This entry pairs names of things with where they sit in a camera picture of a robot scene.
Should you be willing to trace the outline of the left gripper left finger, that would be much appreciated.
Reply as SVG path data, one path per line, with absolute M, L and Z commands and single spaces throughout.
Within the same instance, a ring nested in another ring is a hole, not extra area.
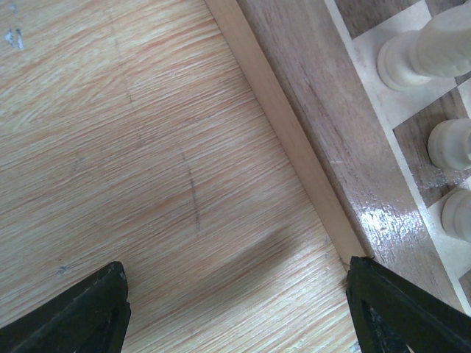
M 131 309 L 124 267 L 113 261 L 1 328 L 2 352 L 120 352 Z

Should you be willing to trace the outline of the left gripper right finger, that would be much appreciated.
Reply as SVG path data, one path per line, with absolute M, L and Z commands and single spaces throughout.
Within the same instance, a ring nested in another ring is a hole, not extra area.
M 347 301 L 362 352 L 469 352 L 470 317 L 369 257 L 352 257 Z

